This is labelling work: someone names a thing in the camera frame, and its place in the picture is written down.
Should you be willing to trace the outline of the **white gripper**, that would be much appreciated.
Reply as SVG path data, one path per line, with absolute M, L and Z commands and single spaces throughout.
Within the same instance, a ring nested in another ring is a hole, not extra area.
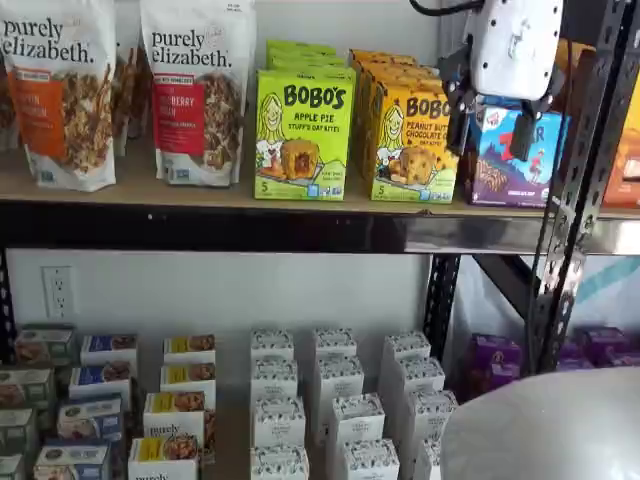
M 438 60 L 450 107 L 448 150 L 465 151 L 476 91 L 523 100 L 514 125 L 514 157 L 528 159 L 536 123 L 566 78 L 553 68 L 562 13 L 559 0 L 495 0 L 469 16 L 471 48 Z

